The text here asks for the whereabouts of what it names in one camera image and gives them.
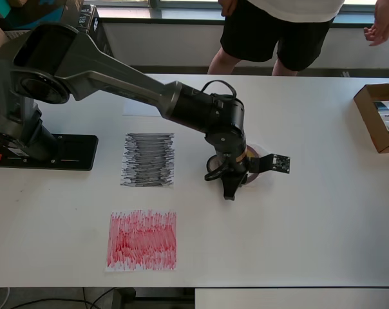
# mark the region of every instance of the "white paper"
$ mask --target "white paper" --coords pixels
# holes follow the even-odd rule
[[[121,185],[166,187],[175,178],[174,133],[128,133],[124,141]]]
[[[176,212],[112,212],[106,271],[174,270],[176,247]]]

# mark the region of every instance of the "white table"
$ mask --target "white table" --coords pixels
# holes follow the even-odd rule
[[[389,309],[382,288],[197,288],[196,309]]]
[[[0,286],[389,286],[389,154],[352,102],[389,80],[220,78],[245,103],[248,142],[291,156],[290,175],[268,172],[225,201],[204,181],[214,149],[202,134],[124,117],[124,99],[103,92],[40,103],[49,131],[99,146],[89,173],[0,169]],[[120,186],[124,134],[136,132],[176,133],[172,189]],[[104,272],[110,214],[128,209],[177,211],[175,271]]]

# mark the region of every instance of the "window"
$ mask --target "window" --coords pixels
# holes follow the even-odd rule
[[[86,0],[101,6],[140,6],[151,8],[220,8],[217,0]],[[345,0],[343,10],[373,12],[376,0]]]

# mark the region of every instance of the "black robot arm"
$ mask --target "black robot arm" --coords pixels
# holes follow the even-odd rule
[[[248,171],[268,167],[246,155],[244,106],[236,92],[208,95],[204,89],[163,84],[103,54],[86,34],[43,24],[0,49],[0,142],[14,153],[18,149],[38,161],[50,160],[57,142],[42,125],[33,100],[63,104],[70,94],[82,100],[103,90],[155,106],[163,118],[205,133],[220,163],[205,179],[221,178],[225,198],[233,200]]]

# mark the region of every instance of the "white shirt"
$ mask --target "white shirt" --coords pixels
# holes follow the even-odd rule
[[[344,0],[248,0],[271,16],[293,23],[322,23],[334,18]]]

